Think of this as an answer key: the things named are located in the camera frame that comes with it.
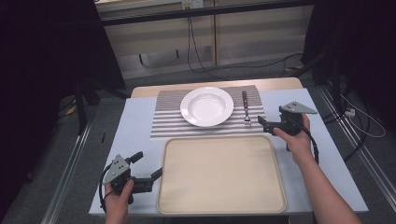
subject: striped placemat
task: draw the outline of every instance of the striped placemat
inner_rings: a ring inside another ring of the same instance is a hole
[[[265,118],[265,114],[256,86],[222,89],[233,98],[233,113],[227,120],[213,127],[194,126],[184,120],[181,115],[181,101],[191,90],[160,91],[155,106],[150,139],[262,133],[262,126],[257,121],[257,116]],[[251,119],[250,128],[246,128],[244,125],[245,110],[242,91],[247,92],[248,112]]]

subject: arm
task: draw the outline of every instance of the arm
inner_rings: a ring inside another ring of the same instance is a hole
[[[309,130],[310,123],[305,114],[303,120]],[[274,133],[287,142],[294,162],[300,168],[318,223],[361,223],[315,162],[309,137],[304,132],[290,136],[278,128],[274,128]]]
[[[128,197],[134,187],[134,181],[128,180],[121,195],[112,193],[110,184],[105,185],[106,224],[125,224],[128,221]]]

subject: beige tray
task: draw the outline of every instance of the beige tray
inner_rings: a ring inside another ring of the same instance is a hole
[[[273,214],[285,208],[274,149],[266,136],[167,142],[158,196],[161,213]]]

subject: finger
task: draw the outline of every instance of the finger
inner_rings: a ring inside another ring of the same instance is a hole
[[[130,179],[130,180],[128,180],[128,182],[126,182],[126,184],[122,190],[120,200],[128,202],[129,195],[131,194],[133,188],[134,188],[134,181],[132,179]]]
[[[291,136],[285,132],[283,132],[281,129],[279,128],[274,128],[274,133],[279,136],[280,138],[282,138],[283,140],[285,140],[285,142],[289,142],[289,140],[291,139]]]
[[[302,115],[303,115],[303,125],[308,131],[310,131],[311,122],[309,121],[309,118],[306,114],[302,114]]]
[[[111,187],[110,183],[105,185],[105,194],[110,193],[112,190],[113,190],[113,187]]]

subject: silver fork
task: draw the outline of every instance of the silver fork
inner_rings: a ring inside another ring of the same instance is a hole
[[[242,91],[242,98],[244,100],[244,108],[245,108],[245,127],[251,127],[251,120],[250,117],[248,116],[248,95],[246,91]]]

